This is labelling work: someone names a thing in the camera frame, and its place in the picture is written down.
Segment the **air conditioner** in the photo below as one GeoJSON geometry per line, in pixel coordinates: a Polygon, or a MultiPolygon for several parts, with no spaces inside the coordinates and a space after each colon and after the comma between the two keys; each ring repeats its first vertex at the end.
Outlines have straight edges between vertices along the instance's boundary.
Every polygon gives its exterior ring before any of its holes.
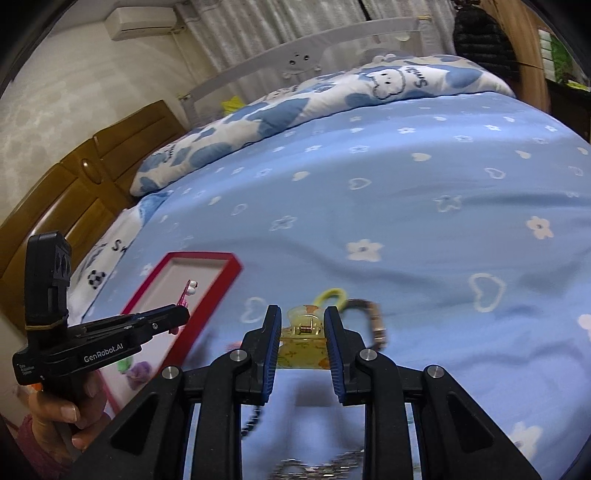
{"type": "Polygon", "coordinates": [[[148,37],[169,33],[177,23],[169,7],[121,7],[105,20],[111,40],[148,37]]]}

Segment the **green object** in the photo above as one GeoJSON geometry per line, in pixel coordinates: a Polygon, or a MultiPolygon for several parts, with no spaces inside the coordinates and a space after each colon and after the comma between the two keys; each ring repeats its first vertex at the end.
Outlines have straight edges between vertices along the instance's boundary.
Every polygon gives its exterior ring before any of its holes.
{"type": "Polygon", "coordinates": [[[134,363],[134,357],[129,356],[127,358],[124,358],[123,360],[119,360],[117,362],[117,370],[119,371],[120,374],[124,374],[125,372],[127,372],[127,370],[129,370],[131,368],[131,365],[134,363]]]}
{"type": "Polygon", "coordinates": [[[552,61],[554,62],[554,73],[556,74],[556,81],[558,83],[566,83],[564,74],[569,76],[573,74],[573,59],[570,53],[566,50],[562,42],[555,36],[551,36],[552,45],[552,61]]]}

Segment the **yellow hair tie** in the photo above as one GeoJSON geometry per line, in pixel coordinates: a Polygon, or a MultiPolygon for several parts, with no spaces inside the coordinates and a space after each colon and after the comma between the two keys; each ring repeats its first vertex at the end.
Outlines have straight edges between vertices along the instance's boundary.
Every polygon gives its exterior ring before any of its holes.
{"type": "Polygon", "coordinates": [[[347,292],[345,292],[342,288],[329,288],[325,290],[320,295],[318,295],[314,299],[314,303],[312,305],[316,305],[317,307],[321,307],[326,300],[337,297],[336,308],[340,312],[345,308],[347,303],[347,292]]]}

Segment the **screw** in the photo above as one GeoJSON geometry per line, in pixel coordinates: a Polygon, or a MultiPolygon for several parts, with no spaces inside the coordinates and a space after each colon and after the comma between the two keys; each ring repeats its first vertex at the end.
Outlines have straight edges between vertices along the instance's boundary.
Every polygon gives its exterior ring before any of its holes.
{"type": "Polygon", "coordinates": [[[164,370],[162,370],[162,376],[166,380],[172,380],[173,378],[176,378],[178,374],[179,371],[176,367],[165,367],[164,370]]]}
{"type": "Polygon", "coordinates": [[[233,350],[230,352],[230,360],[234,362],[242,362],[247,356],[248,353],[246,353],[244,350],[233,350]]]}
{"type": "Polygon", "coordinates": [[[427,367],[427,373],[429,374],[429,377],[441,378],[445,375],[445,369],[439,365],[430,365],[427,367]]]}
{"type": "Polygon", "coordinates": [[[371,360],[375,360],[378,357],[378,354],[375,350],[372,350],[371,348],[364,348],[363,350],[361,350],[359,352],[359,356],[366,361],[371,361],[371,360]]]}

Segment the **headboard panel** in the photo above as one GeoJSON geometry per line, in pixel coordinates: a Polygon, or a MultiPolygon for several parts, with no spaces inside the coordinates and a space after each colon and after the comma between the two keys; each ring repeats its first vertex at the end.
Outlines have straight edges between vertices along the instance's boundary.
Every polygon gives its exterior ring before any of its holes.
{"type": "Polygon", "coordinates": [[[163,101],[97,132],[53,165],[0,226],[0,309],[24,331],[24,265],[29,236],[60,231],[76,268],[124,208],[141,161],[182,136],[163,101]]]}

